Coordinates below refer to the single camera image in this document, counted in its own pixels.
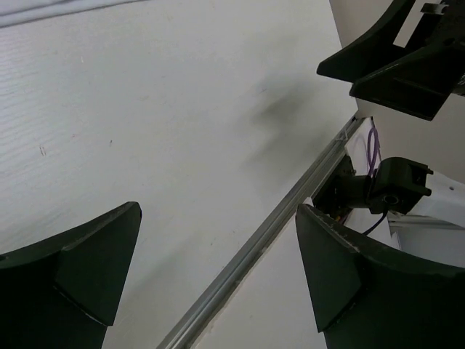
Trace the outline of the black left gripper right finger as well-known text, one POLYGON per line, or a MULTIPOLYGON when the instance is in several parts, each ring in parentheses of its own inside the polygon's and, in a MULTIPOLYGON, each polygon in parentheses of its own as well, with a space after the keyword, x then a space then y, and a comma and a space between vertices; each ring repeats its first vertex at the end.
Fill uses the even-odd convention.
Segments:
POLYGON ((401 252, 301 204, 296 233, 328 348, 462 348, 464 269, 401 252))

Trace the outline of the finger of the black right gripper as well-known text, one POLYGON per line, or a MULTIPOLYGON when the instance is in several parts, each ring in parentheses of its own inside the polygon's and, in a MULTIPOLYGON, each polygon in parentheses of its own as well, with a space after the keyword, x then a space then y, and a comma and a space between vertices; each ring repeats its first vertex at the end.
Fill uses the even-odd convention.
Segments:
POLYGON ((414 0, 394 0, 362 36, 322 61, 317 74, 355 83, 369 73, 403 57, 407 50, 394 44, 414 0))
POLYGON ((350 95, 431 121, 458 85, 458 43, 416 50, 357 80, 350 95))

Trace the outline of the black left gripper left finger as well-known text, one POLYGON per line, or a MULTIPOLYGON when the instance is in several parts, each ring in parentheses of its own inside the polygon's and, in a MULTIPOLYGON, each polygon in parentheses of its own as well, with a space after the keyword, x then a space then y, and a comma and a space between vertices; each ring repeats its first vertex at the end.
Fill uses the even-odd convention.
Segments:
POLYGON ((135 201, 1 255, 2 348, 101 348, 142 221, 135 201))

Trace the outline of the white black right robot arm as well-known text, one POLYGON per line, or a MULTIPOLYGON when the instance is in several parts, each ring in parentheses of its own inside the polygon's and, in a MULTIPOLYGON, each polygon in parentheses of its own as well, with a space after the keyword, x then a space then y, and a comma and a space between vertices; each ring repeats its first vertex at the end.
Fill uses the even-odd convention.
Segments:
MULTIPOLYGON (((322 61, 321 76, 350 94, 430 121, 464 93, 464 3, 425 4, 404 47, 394 41, 412 1, 393 1, 350 45, 322 61)), ((464 226, 464 185, 427 165, 384 159, 356 175, 349 157, 312 204, 296 211, 296 234, 315 324, 328 348, 462 348, 464 269, 401 252, 341 223, 351 209, 422 215, 464 226)))

